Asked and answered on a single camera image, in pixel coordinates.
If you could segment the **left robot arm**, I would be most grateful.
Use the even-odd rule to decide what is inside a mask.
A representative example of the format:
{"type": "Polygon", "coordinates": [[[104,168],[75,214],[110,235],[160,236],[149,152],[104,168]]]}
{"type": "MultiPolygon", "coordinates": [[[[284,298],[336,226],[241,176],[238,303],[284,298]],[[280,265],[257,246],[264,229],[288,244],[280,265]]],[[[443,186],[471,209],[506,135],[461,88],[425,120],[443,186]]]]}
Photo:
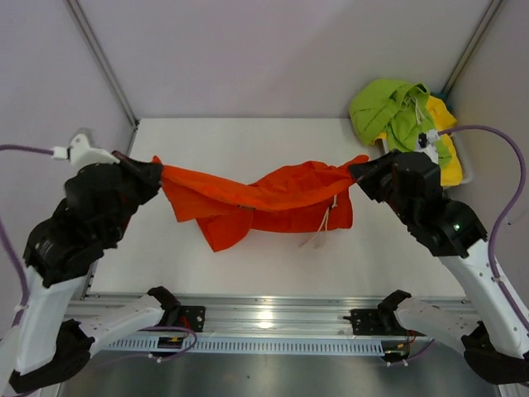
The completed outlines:
{"type": "Polygon", "coordinates": [[[160,163],[114,151],[112,161],[87,164],[64,183],[64,197],[51,217],[33,228],[19,264],[25,284],[14,325],[20,339],[7,395],[27,396],[62,383],[107,344],[178,324],[180,303],[162,286],[90,322],[64,317],[91,265],[117,248],[131,217],[157,195],[162,172],[160,163]]]}

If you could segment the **orange shorts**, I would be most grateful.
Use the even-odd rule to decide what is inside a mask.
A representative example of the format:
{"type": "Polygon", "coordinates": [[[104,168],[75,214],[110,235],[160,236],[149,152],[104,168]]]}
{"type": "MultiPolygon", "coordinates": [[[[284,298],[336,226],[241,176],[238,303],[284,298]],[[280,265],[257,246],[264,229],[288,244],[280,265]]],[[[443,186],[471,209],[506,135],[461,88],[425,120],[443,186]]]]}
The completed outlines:
{"type": "Polygon", "coordinates": [[[227,250],[249,231],[319,233],[354,222],[349,168],[358,155],[334,166],[310,160],[285,165],[253,184],[163,165],[161,185],[178,222],[195,221],[212,251],[227,250]]]}

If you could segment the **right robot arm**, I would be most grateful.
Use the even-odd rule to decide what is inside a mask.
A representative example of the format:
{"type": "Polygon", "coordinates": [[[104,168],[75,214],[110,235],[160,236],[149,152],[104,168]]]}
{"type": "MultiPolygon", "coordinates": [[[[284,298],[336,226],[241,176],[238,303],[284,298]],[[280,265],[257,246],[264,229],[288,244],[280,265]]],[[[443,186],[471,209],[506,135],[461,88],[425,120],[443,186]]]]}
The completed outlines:
{"type": "Polygon", "coordinates": [[[401,328],[435,339],[493,385],[528,382],[528,309],[490,254],[492,237],[470,206],[447,198],[441,169],[428,155],[391,151],[350,165],[363,192],[386,203],[407,231],[455,277],[479,320],[426,304],[400,289],[378,305],[386,333],[401,328]]]}

